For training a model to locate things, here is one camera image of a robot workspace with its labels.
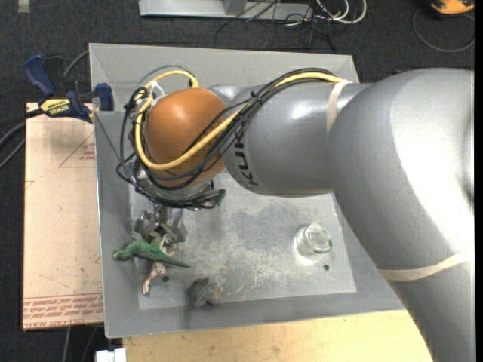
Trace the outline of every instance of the gray metal plate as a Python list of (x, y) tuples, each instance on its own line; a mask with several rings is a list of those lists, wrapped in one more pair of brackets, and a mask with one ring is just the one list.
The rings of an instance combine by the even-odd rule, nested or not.
[[(214, 182), (226, 190), (222, 205), (183, 215), (189, 235), (175, 256), (192, 268), (168, 269), (168, 283), (155, 279), (149, 296), (138, 293), (141, 308), (187, 305), (188, 287), (206, 277), (222, 286), (223, 302), (355, 292), (331, 195), (263, 197), (243, 189), (228, 173), (219, 174)], [(130, 197), (132, 222), (143, 208), (152, 211), (133, 190)], [(333, 249), (307, 259), (297, 251), (295, 233), (318, 221), (331, 233)], [(136, 268), (137, 279), (132, 282), (140, 285), (148, 268), (143, 260), (136, 262)]]
[[(117, 109), (139, 84), (141, 76), (167, 63), (182, 64), (195, 73), (200, 71), (197, 76), (204, 87), (216, 83), (266, 83), (283, 72), (307, 66), (333, 69), (337, 75), (357, 81), (352, 59), (339, 55), (325, 58), (314, 54), (116, 44), (91, 44), (90, 50), (92, 84), (110, 84)], [(266, 70), (254, 68), (254, 63)], [(244, 326), (402, 308), (331, 195), (274, 200), (241, 189), (226, 173), (217, 177), (218, 185), (227, 189), (221, 208), (187, 213), (184, 218), (189, 235), (177, 258), (186, 258), (193, 267), (170, 268), (169, 282), (155, 279), (150, 296), (142, 296), (140, 281), (146, 263), (112, 259), (113, 250), (130, 242), (138, 213), (149, 208), (146, 199), (134, 194), (115, 175), (121, 116), (121, 112), (97, 112), (95, 117), (106, 336)], [(320, 263), (300, 264), (292, 252), (293, 238), (298, 227), (314, 221), (331, 231), (334, 249)], [(325, 264), (330, 266), (329, 271), (323, 269)], [(219, 306), (187, 305), (186, 288), (198, 276), (211, 276), (222, 284), (225, 293)]]

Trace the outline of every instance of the green toy dinosaur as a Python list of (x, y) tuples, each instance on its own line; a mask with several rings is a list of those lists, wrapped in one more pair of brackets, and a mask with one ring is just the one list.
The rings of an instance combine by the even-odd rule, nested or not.
[(116, 260), (126, 261), (133, 257), (149, 260), (151, 262), (162, 262), (164, 264), (175, 265), (176, 267), (190, 268), (190, 265), (173, 259), (163, 251), (161, 237), (153, 238), (150, 243), (145, 240), (136, 240), (129, 244), (125, 250), (117, 250), (112, 257)]

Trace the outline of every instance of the clamp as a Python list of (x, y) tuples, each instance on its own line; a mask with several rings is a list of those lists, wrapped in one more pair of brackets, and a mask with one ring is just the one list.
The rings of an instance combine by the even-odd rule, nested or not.
[(92, 111), (83, 101), (94, 97), (99, 97), (100, 110), (114, 110), (112, 89), (107, 83), (99, 83), (94, 91), (80, 96), (73, 90), (66, 90), (62, 62), (60, 55), (44, 58), (43, 54), (36, 54), (23, 64), (27, 78), (43, 93), (38, 109), (28, 112), (26, 118), (46, 114), (52, 118), (73, 117), (92, 123)]

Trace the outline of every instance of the yellow cable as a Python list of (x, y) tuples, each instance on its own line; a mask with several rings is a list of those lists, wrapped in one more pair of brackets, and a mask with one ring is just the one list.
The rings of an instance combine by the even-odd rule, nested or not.
[[(321, 79), (322, 81), (329, 81), (331, 83), (338, 83), (342, 81), (341, 78), (338, 78), (329, 74), (324, 74), (321, 72), (302, 72), (300, 74), (292, 75), (284, 79), (283, 81), (279, 82), (276, 85), (276, 87), (281, 86), (283, 84), (287, 84), (291, 81), (296, 81), (299, 79), (308, 79), (308, 78)], [(152, 100), (148, 100), (141, 107), (138, 113), (138, 116), (136, 117), (136, 122), (134, 125), (134, 142), (135, 142), (137, 154), (140, 160), (151, 170), (169, 170), (189, 160), (193, 155), (195, 155), (197, 152), (203, 149), (203, 147), (205, 147), (213, 138), (215, 138), (219, 133), (225, 130), (228, 127), (228, 125), (232, 122), (232, 120), (237, 116), (237, 114), (240, 113), (240, 111), (243, 110), (248, 105), (247, 103), (245, 106), (241, 107), (239, 110), (237, 110), (232, 115), (230, 115), (225, 121), (220, 123), (209, 134), (207, 134), (204, 138), (198, 141), (190, 150), (188, 150), (188, 152), (184, 153), (179, 158), (175, 159), (174, 161), (168, 162), (166, 164), (155, 164), (146, 156), (143, 149), (143, 144), (141, 142), (141, 135), (140, 135), (141, 123), (143, 120), (144, 112), (151, 104), (151, 102)]]
[(146, 88), (147, 90), (149, 90), (149, 86), (151, 85), (151, 82), (152, 81), (156, 81), (157, 82), (160, 79), (166, 78), (167, 76), (170, 76), (170, 75), (184, 75), (187, 78), (189, 78), (189, 80), (191, 81), (191, 85), (192, 85), (193, 88), (198, 88), (199, 87), (198, 79), (196, 79), (193, 75), (191, 75), (189, 72), (184, 71), (182, 69), (175, 69), (173, 71), (163, 72), (162, 74), (156, 76), (154, 79), (151, 79), (146, 84), (146, 86), (144, 86), (144, 88)]

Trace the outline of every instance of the gray tray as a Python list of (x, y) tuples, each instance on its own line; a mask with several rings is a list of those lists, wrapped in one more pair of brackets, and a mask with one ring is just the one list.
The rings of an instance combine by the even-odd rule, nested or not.
[[(139, 84), (134, 76), (123, 77), (122, 82), (115, 77), (109, 80), (111, 75), (118, 76), (118, 65), (123, 63), (120, 60), (134, 63), (129, 74), (135, 70), (137, 76), (141, 76), (152, 70), (151, 66), (140, 66), (141, 62), (150, 60), (148, 57), (153, 53), (161, 52), (165, 59), (174, 60), (173, 55), (180, 56), (182, 50), (92, 44), (91, 61), (96, 61), (91, 64), (93, 77), (103, 76), (103, 81), (113, 86), (118, 109), (129, 96), (128, 92)], [(282, 58), (283, 53), (242, 51), (244, 58), (240, 59), (237, 52), (187, 51), (201, 55), (200, 60), (216, 54), (217, 58), (225, 60), (225, 66), (247, 60), (247, 57), (280, 60), (279, 64), (271, 66), (275, 71), (269, 72), (270, 78), (275, 77), (272, 74), (280, 75), (302, 66), (328, 68), (323, 64), (322, 55), (304, 59), (308, 55), (295, 54), (302, 57), (297, 59), (302, 59), (303, 63), (294, 66), (291, 64), (294, 54)], [(352, 65), (347, 57), (339, 60), (334, 57), (338, 56), (329, 58), (332, 67), (334, 61), (340, 63), (341, 69)], [(226, 74), (220, 72), (220, 76), (225, 78)], [(341, 76), (356, 81), (354, 76)], [(262, 82), (270, 78), (259, 77)], [(230, 79), (211, 84), (232, 83)], [(99, 82), (93, 79), (93, 85)], [(168, 269), (169, 282), (155, 279), (150, 294), (143, 296), (140, 282), (148, 269), (146, 262), (112, 259), (114, 250), (131, 241), (131, 230), (140, 212), (152, 209), (145, 198), (115, 175), (121, 121), (122, 112), (98, 112), (94, 123), (105, 329), (109, 338), (402, 308), (348, 225), (339, 218), (341, 215), (332, 195), (301, 199), (255, 195), (224, 172), (215, 178), (216, 186), (227, 190), (222, 205), (215, 210), (188, 211), (183, 217), (189, 235), (176, 257), (192, 268)], [(296, 231), (311, 222), (325, 226), (334, 242), (332, 251), (321, 255), (316, 262), (305, 261), (294, 250)], [(223, 287), (220, 305), (195, 308), (190, 301), (187, 290), (196, 278), (202, 277), (213, 278)]]

